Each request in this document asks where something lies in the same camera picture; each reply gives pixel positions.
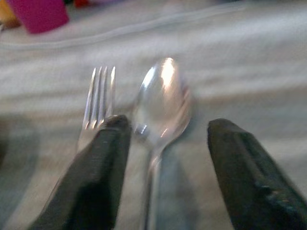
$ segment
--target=gray cloth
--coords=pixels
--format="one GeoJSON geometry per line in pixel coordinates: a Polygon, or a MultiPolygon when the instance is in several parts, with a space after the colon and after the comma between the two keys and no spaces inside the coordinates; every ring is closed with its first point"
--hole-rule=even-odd
{"type": "MultiPolygon", "coordinates": [[[[70,24],[46,34],[0,35],[0,229],[26,229],[73,159],[93,68],[117,66],[116,109],[129,114],[168,56],[193,119],[163,156],[158,229],[233,229],[206,141],[218,117],[252,132],[307,197],[307,4],[210,5],[126,1],[70,9],[70,24]]],[[[138,227],[146,160],[133,140],[116,229],[138,227]]]]}

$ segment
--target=red object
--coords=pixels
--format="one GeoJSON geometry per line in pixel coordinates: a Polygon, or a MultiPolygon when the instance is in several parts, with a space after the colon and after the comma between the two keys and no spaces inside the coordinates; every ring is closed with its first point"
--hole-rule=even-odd
{"type": "Polygon", "coordinates": [[[32,34],[55,29],[68,22],[63,0],[7,0],[17,18],[32,34]]]}
{"type": "Polygon", "coordinates": [[[75,0],[74,1],[75,7],[87,6],[89,4],[90,4],[90,2],[88,0],[75,0]]]}

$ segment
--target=spoon bowl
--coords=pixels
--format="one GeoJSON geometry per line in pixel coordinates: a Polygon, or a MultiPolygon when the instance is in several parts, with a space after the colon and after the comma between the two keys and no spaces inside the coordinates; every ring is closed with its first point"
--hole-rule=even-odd
{"type": "Polygon", "coordinates": [[[188,126],[190,104],[189,88],[173,59],[165,58],[147,72],[132,112],[134,132],[147,144],[151,157],[140,230],[156,228],[162,152],[188,126]]]}

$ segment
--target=black rubber grip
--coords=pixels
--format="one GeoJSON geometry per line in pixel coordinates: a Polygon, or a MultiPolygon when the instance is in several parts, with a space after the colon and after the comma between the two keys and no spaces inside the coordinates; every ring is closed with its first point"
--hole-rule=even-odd
{"type": "Polygon", "coordinates": [[[30,230],[109,230],[119,207],[130,146],[125,116],[109,119],[56,186],[30,230]]]}
{"type": "Polygon", "coordinates": [[[251,133],[217,119],[208,145],[236,230],[307,229],[306,201],[251,133]]]}

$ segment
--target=spoon handle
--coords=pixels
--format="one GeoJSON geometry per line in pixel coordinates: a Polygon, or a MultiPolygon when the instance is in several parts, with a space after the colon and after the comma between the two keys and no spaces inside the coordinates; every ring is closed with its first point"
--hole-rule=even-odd
{"type": "Polygon", "coordinates": [[[156,229],[156,214],[158,207],[159,179],[161,169],[161,154],[164,147],[153,148],[150,152],[150,163],[147,172],[143,212],[140,230],[156,229]]]}

